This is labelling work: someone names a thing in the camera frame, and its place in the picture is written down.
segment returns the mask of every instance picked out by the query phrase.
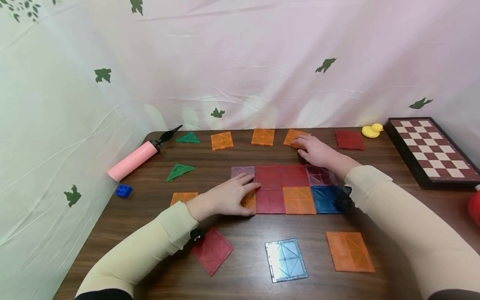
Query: pink balloon pump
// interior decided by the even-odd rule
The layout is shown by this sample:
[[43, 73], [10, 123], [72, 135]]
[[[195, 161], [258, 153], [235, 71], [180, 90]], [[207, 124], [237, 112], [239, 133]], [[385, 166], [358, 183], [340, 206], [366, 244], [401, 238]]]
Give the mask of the pink balloon pump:
[[117, 163], [110, 170], [108, 170], [108, 175], [110, 175], [110, 177], [112, 177], [115, 181], [122, 180], [123, 178], [125, 178], [125, 176], [138, 168], [142, 163], [147, 161], [154, 154], [160, 152], [161, 145], [171, 140], [175, 133], [178, 131], [178, 129], [180, 129], [180, 127], [182, 127], [182, 125], [173, 130], [163, 133], [158, 140], [145, 142], [135, 151], [130, 153], [130, 155], [124, 158], [121, 162]]

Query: green triangle tile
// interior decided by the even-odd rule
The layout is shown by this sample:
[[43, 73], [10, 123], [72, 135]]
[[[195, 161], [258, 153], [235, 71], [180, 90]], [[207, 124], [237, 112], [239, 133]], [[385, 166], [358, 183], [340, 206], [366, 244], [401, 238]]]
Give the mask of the green triangle tile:
[[177, 143], [196, 143], [196, 144], [200, 142], [193, 132], [189, 132], [183, 137], [176, 139], [175, 141]]
[[173, 170], [170, 172], [167, 182], [171, 181], [174, 178], [177, 178], [178, 176], [182, 176], [183, 174], [192, 171], [195, 169], [195, 167], [191, 166], [186, 166], [186, 165], [181, 165], [181, 164], [175, 164], [173, 167]]

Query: beige sleeve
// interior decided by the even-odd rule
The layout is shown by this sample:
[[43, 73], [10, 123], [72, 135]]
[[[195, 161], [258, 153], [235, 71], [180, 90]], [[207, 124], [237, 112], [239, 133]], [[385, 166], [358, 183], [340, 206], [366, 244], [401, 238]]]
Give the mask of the beige sleeve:
[[355, 206], [405, 252], [427, 299], [444, 289], [480, 292], [480, 256], [433, 211], [372, 166], [345, 178]]
[[133, 298], [135, 285], [159, 261], [182, 249], [197, 226], [187, 206], [177, 202], [105, 254], [88, 272], [76, 296], [117, 288]]

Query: hand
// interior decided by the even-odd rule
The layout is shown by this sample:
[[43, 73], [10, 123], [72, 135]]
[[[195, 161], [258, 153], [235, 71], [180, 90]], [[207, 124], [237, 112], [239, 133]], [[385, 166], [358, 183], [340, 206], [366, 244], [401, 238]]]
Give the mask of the hand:
[[260, 183], [250, 182], [254, 177], [241, 173], [185, 204], [192, 217], [199, 222], [214, 214], [252, 216], [255, 212], [242, 207], [240, 202], [248, 192], [260, 187]]
[[341, 180], [345, 180], [345, 177], [353, 168], [360, 166], [354, 159], [330, 148], [314, 136], [301, 135], [292, 143], [307, 149], [307, 151], [298, 150], [300, 156], [306, 161], [314, 166], [330, 169]]
[[293, 140], [292, 143], [307, 149], [307, 151], [299, 149], [298, 153], [306, 161], [317, 167], [328, 168], [328, 164], [332, 159], [340, 155], [340, 153], [314, 136], [301, 135]]

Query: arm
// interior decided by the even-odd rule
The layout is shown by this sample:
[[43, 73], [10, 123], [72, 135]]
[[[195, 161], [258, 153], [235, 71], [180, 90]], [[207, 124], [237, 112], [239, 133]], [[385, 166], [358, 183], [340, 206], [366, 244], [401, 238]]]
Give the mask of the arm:
[[240, 205], [248, 192], [260, 187], [259, 183], [249, 183], [253, 177], [239, 174], [186, 204], [179, 202], [163, 211], [105, 254], [88, 272], [76, 297], [84, 294], [79, 298], [90, 299], [85, 293], [115, 289], [128, 293], [133, 299], [135, 285], [158, 262], [182, 249], [198, 222], [213, 214], [251, 216], [255, 213]]
[[[425, 299], [480, 299], [480, 256], [439, 216], [374, 167], [362, 166], [314, 137], [296, 142], [307, 149], [299, 150], [302, 157], [329, 168], [352, 187], [355, 206], [405, 252]], [[445, 294], [453, 289], [478, 293]]]

